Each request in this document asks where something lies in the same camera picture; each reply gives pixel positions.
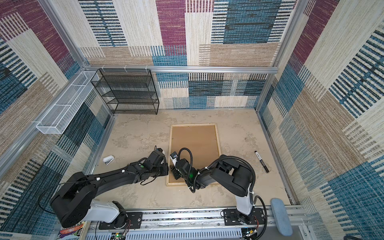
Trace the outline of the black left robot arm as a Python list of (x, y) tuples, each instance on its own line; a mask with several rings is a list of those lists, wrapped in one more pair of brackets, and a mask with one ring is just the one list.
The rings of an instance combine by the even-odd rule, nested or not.
[(63, 228), (83, 221), (98, 221), (111, 224), (115, 229), (128, 224), (126, 210), (117, 201), (103, 203), (95, 198), (124, 185), (141, 183), (148, 178), (167, 176), (169, 167), (161, 148), (155, 149), (147, 158), (106, 173), (73, 174), (53, 195), (51, 208)]

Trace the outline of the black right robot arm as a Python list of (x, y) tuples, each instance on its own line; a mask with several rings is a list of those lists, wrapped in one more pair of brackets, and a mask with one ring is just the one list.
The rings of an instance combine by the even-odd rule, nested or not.
[(252, 222), (256, 174), (247, 161), (235, 156), (221, 155), (210, 165), (196, 170), (192, 161), (181, 159), (176, 153), (171, 158), (174, 164), (173, 175), (176, 179), (183, 178), (192, 193), (218, 183), (235, 195), (238, 222), (242, 225)]

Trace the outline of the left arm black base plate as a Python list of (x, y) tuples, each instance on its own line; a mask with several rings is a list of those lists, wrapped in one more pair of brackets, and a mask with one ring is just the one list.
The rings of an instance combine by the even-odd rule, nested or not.
[(127, 230), (139, 229), (142, 224), (142, 212), (126, 212), (125, 215), (119, 214), (117, 219), (111, 223), (101, 222), (99, 230)]

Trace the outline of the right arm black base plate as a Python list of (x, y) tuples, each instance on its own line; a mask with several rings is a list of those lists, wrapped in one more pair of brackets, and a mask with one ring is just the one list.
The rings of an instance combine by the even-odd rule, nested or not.
[(241, 214), (237, 209), (224, 209), (221, 211), (226, 226), (235, 225), (264, 225), (266, 213), (261, 208), (252, 208), (248, 216)]

